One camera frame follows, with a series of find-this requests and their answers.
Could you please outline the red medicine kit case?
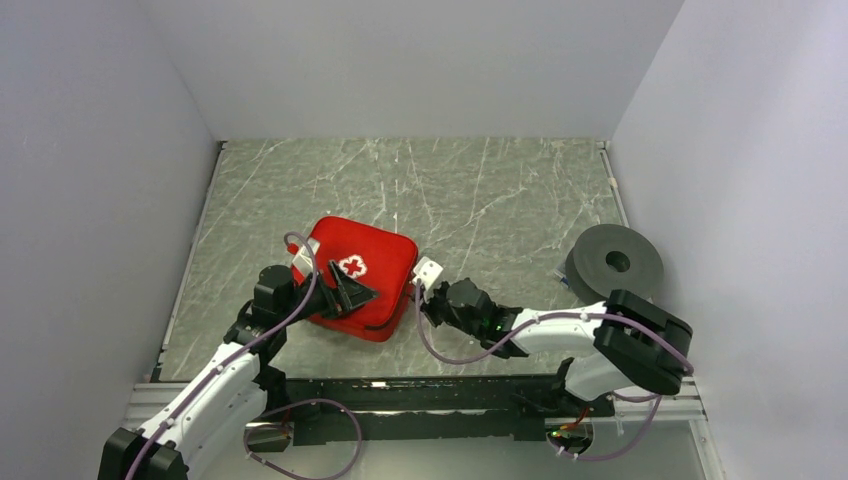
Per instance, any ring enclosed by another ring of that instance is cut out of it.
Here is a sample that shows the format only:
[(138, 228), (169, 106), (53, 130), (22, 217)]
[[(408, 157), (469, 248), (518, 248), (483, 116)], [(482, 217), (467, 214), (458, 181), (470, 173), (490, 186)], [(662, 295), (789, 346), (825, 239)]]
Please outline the red medicine kit case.
[(321, 266), (325, 284), (335, 281), (333, 261), (350, 278), (377, 292), (374, 300), (341, 317), (315, 313), (308, 320), (321, 327), (370, 342), (387, 341), (397, 328), (408, 296), (418, 247), (410, 238), (338, 216), (317, 221), (308, 243)]

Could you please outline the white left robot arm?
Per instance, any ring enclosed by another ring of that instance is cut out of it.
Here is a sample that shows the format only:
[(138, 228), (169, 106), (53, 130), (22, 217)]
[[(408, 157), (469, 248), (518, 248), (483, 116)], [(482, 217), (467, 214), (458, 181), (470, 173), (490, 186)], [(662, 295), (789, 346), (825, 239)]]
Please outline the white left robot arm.
[(99, 478), (198, 479), (249, 422), (294, 407), (284, 372), (269, 364), (287, 326), (315, 315), (336, 320), (378, 297), (335, 262), (328, 268), (328, 279), (313, 272), (302, 282), (287, 266), (264, 268), (202, 372), (141, 426), (107, 439)]

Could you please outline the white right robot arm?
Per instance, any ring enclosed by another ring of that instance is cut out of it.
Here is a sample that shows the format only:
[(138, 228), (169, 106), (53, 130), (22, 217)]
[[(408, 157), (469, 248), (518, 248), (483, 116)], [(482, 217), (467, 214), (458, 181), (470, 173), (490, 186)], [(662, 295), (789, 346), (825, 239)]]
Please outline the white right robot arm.
[(417, 321), (448, 325), (476, 339), (483, 351), (473, 362), (568, 353), (550, 391), (564, 415), (623, 388), (673, 396), (694, 372), (688, 358), (692, 327), (628, 290), (584, 307), (542, 311), (499, 305), (469, 279), (416, 278), (413, 285)]

